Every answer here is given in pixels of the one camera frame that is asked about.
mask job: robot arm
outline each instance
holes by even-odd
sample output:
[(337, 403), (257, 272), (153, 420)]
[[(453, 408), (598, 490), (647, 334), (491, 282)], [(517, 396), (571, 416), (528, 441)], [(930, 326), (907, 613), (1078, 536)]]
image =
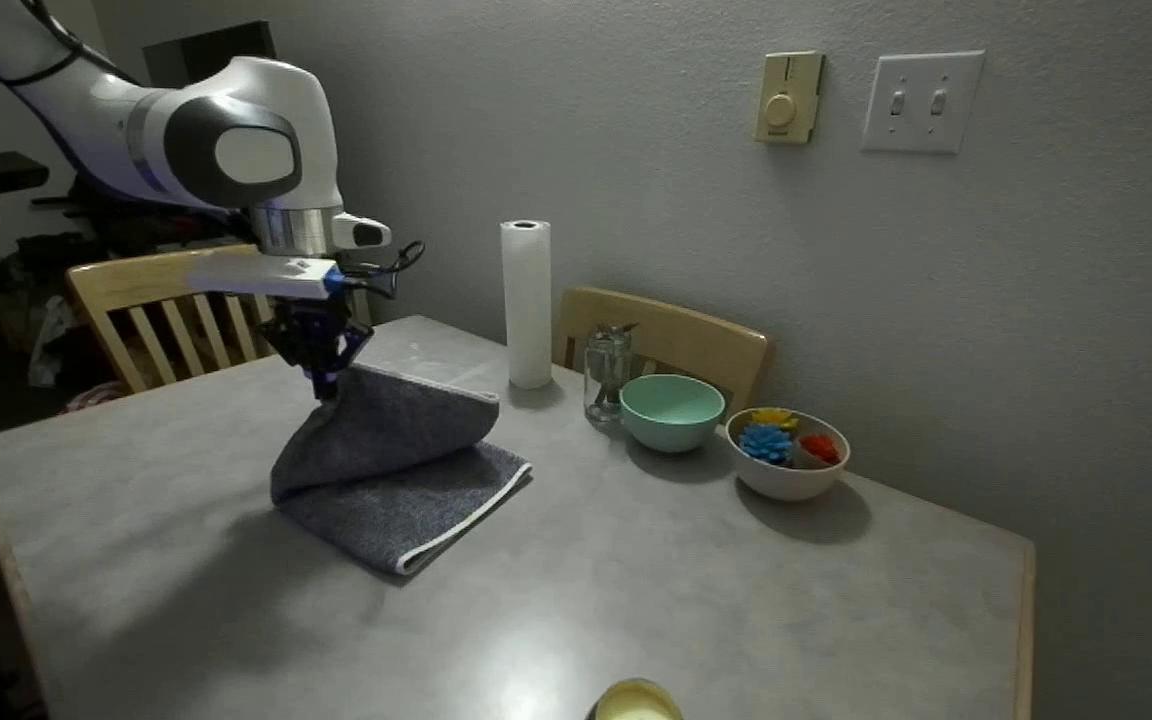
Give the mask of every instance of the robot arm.
[(337, 133), (321, 78), (294, 62), (238, 56), (186, 87), (140, 87), (65, 33), (43, 0), (0, 0), (0, 82), (9, 82), (100, 183), (182, 209), (250, 212), (259, 252), (218, 272), (225, 291), (274, 287), (264, 340), (332, 396), (366, 326), (344, 302), (347, 287), (390, 291), (420, 258), (337, 266), (337, 252), (386, 243), (386, 222), (353, 216), (337, 187)]

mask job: white wall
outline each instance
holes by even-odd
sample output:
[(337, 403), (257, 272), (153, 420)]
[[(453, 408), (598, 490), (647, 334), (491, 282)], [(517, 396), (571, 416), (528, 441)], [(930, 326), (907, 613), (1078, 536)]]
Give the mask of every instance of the white wall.
[[(404, 307), (501, 334), (494, 222), (556, 281), (775, 334), (770, 396), (860, 468), (1038, 538), (1038, 720), (1152, 715), (1152, 2), (96, 0), (140, 45), (264, 14), (322, 76), (359, 212), (425, 234)], [(803, 152), (761, 51), (823, 46)], [(862, 155), (881, 51), (988, 46), (958, 155)]]
[[(53, 0), (53, 10), (89, 41), (100, 41), (100, 24), (89, 0)], [(72, 183), (72, 163), (53, 145), (43, 124), (9, 93), (0, 87), (0, 152), (18, 152), (36, 163), (46, 163), (43, 187), (2, 191), (0, 195), (0, 252), (16, 252), (18, 234), (46, 234), (46, 230), (75, 230), (75, 222), (58, 209), (33, 209), (36, 195), (65, 195)]]

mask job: light switch plate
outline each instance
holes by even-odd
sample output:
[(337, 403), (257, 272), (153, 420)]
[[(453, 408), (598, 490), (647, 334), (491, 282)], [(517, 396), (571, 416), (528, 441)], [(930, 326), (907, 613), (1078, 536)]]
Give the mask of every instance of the light switch plate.
[(764, 93), (757, 109), (757, 139), (809, 145), (820, 109), (820, 51), (770, 51), (764, 56)]
[(983, 51), (881, 56), (866, 93), (862, 148), (958, 152)]

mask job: bowl of colorful objects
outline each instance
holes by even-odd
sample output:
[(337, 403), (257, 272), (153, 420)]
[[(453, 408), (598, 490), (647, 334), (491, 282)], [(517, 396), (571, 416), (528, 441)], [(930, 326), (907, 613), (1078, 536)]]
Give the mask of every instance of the bowl of colorful objects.
[(726, 416), (723, 441), (737, 454), (737, 479), (766, 500), (813, 500), (829, 490), (850, 458), (838, 426), (792, 408), (743, 408)]

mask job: teal bowl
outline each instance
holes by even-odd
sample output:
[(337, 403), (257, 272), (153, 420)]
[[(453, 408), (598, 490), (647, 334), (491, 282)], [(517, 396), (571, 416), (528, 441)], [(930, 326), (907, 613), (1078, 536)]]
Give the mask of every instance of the teal bowl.
[(723, 393), (695, 375), (636, 375), (621, 387), (621, 426), (651, 450), (692, 450), (723, 420)]

